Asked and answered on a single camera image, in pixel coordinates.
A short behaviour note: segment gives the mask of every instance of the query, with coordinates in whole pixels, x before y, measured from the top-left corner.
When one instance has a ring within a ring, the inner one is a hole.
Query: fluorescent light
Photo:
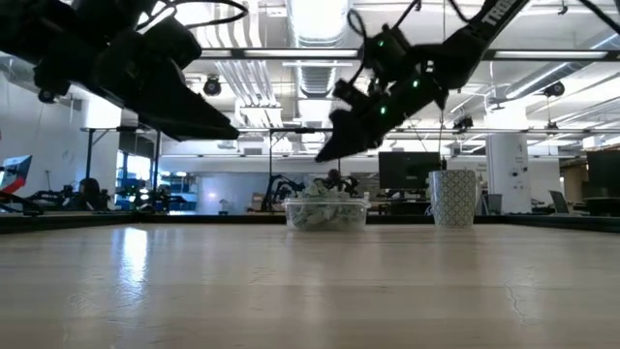
[[[543,50],[498,50],[494,58],[499,59],[598,59],[607,55],[607,51],[543,51]]]
[[[265,128],[247,128],[247,129],[237,129],[239,132],[269,132],[269,129]]]
[[[339,57],[357,58],[356,49],[325,49],[325,48],[304,48],[304,49],[246,49],[245,56],[279,56],[279,57]]]
[[[353,63],[351,62],[283,62],[283,67],[295,68],[295,67],[326,67],[326,68],[337,68],[337,67],[353,67]]]
[[[201,57],[229,58],[232,55],[229,49],[203,49]]]

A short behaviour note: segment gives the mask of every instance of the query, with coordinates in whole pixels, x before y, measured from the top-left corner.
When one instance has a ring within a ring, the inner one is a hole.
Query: white patterned cup
[[[433,171],[429,174],[429,187],[436,226],[467,228],[474,224],[476,213],[474,171]]]

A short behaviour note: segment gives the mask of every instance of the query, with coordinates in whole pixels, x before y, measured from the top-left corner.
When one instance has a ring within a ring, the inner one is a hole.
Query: clear plastic container
[[[366,225],[366,210],[370,207],[363,199],[287,199],[287,226],[303,232],[356,231]]]

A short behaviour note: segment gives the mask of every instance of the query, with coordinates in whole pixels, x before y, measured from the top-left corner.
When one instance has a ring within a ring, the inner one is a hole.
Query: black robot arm
[[[366,38],[362,64],[372,69],[375,86],[366,95],[352,81],[336,82],[333,95],[351,110],[329,116],[333,134],[316,160],[377,148],[387,132],[432,102],[443,110],[449,91],[467,83],[493,40],[528,1],[486,0],[478,14],[442,44],[410,46],[398,27],[387,25]]]
[[[140,14],[156,2],[0,0],[0,50],[35,65],[43,102],[53,103],[74,83],[177,140],[235,140],[230,120],[185,85],[181,71],[202,55],[190,30],[168,16],[136,31]],[[187,2],[165,1],[170,7]]]

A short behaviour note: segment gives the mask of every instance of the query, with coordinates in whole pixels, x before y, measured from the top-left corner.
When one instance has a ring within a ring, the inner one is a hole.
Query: wooden table
[[[3,348],[620,347],[620,238],[512,226],[0,236]]]

